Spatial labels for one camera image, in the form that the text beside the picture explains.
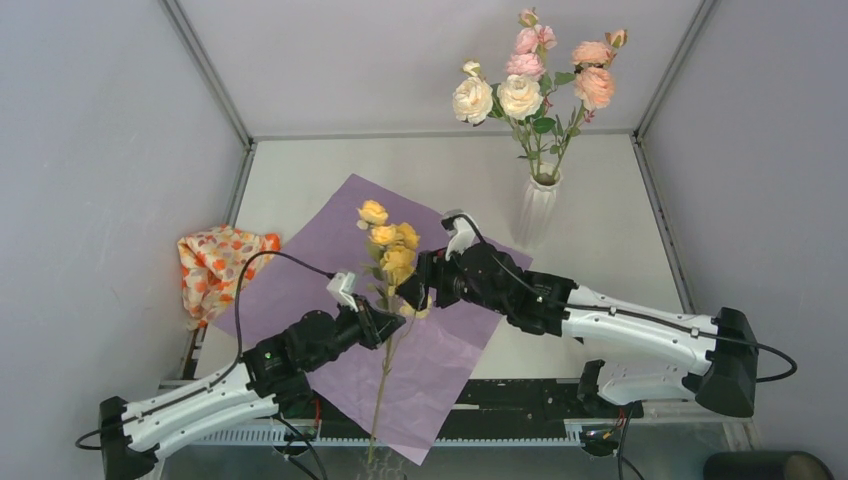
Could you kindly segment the yellow rose stem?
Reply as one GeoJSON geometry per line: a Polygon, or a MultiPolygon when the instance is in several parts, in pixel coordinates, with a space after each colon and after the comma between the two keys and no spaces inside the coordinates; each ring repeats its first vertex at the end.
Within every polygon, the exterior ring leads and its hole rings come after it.
{"type": "Polygon", "coordinates": [[[379,295],[378,307],[403,316],[407,325],[401,332],[393,334],[384,343],[384,358],[381,365],[380,384],[371,424],[367,464],[372,465],[377,449],[377,429],[387,380],[392,361],[400,343],[412,331],[415,322],[428,316],[432,301],[428,299],[421,310],[401,299],[397,288],[410,279],[414,272],[420,236],[412,225],[403,222],[391,224],[386,208],[375,200],[366,200],[357,209],[357,226],[367,232],[366,251],[372,262],[363,266],[363,271],[374,278],[368,289],[379,295]]]}

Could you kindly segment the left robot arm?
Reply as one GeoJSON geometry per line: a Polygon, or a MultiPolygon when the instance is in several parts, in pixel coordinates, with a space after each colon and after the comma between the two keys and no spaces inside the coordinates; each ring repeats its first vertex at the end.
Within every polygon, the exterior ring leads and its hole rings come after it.
{"type": "Polygon", "coordinates": [[[313,310],[258,342],[236,362],[169,393],[100,404],[100,448],[108,479],[139,479],[177,450],[248,420],[305,414],[309,373],[355,345],[375,350],[406,320],[375,309],[362,296],[337,315],[313,310]]]}

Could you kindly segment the white rose stem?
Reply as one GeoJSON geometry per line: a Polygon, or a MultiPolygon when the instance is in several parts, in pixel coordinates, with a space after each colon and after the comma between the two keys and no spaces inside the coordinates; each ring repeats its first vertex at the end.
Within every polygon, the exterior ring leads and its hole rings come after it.
{"type": "Polygon", "coordinates": [[[481,65],[468,60],[461,67],[465,79],[452,94],[456,119],[474,127],[489,119],[506,123],[521,148],[519,157],[529,164],[530,175],[540,185],[560,180],[560,169],[572,139],[581,133],[588,110],[576,106],[564,118],[551,111],[550,96],[576,79],[574,73],[544,73],[535,80],[511,74],[500,83],[486,80],[481,65]]]}

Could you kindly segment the pink rose stem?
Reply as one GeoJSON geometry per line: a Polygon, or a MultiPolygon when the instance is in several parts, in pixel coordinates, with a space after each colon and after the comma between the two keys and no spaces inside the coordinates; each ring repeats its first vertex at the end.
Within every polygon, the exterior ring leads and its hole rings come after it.
{"type": "Polygon", "coordinates": [[[557,134],[565,127],[559,115],[552,112],[551,97],[559,88],[559,74],[550,73],[547,67],[548,53],[557,40],[553,29],[541,23],[533,8],[523,10],[518,22],[521,29],[505,66],[507,78],[497,95],[503,119],[534,175],[542,162],[557,162],[557,134]]]}

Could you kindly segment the purple wrapping paper sheet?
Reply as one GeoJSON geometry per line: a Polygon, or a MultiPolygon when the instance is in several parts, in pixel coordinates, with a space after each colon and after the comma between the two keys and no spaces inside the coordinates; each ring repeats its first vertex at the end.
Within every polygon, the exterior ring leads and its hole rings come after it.
{"type": "MultiPolygon", "coordinates": [[[[489,179],[460,176],[408,179],[364,178],[357,174],[298,174],[250,178],[237,224],[259,233],[284,235],[283,255],[272,257],[245,287],[238,308],[216,320],[246,345],[268,338],[304,313],[334,312],[327,292],[329,271],[361,272],[369,257],[357,209],[366,200],[383,205],[393,223],[406,222],[424,250],[447,242],[442,215],[461,209],[487,239],[502,245],[512,188],[489,179]]],[[[502,318],[460,302],[432,308],[400,343],[382,399],[378,439],[414,464],[421,464],[470,378],[502,318]]],[[[360,427],[371,432],[384,351],[354,347],[312,373],[312,388],[360,427]]]]}

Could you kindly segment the peach rose stem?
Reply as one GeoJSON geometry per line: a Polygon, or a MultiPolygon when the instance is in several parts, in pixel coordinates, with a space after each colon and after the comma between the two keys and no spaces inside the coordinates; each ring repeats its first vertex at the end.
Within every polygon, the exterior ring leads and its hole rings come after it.
{"type": "Polygon", "coordinates": [[[616,93],[616,80],[610,68],[628,40],[629,31],[618,29],[606,32],[603,41],[584,41],[572,51],[574,71],[571,83],[579,105],[574,109],[567,126],[557,134],[556,177],[560,175],[565,152],[571,141],[580,135],[584,125],[593,121],[598,110],[610,105],[616,93]]]}

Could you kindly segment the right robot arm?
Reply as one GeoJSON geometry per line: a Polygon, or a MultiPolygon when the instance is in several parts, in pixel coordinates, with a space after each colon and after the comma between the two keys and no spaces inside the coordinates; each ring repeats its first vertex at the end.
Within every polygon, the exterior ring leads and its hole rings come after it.
{"type": "Polygon", "coordinates": [[[524,270],[483,244],[462,253],[421,253],[396,292],[416,310],[429,305],[434,292],[437,308],[463,301],[505,316],[528,334],[601,340],[645,355],[641,365],[585,364],[577,393],[589,415],[648,400],[693,400],[736,418],[754,413],[759,346],[739,310],[676,314],[623,302],[572,279],[524,270]]]}

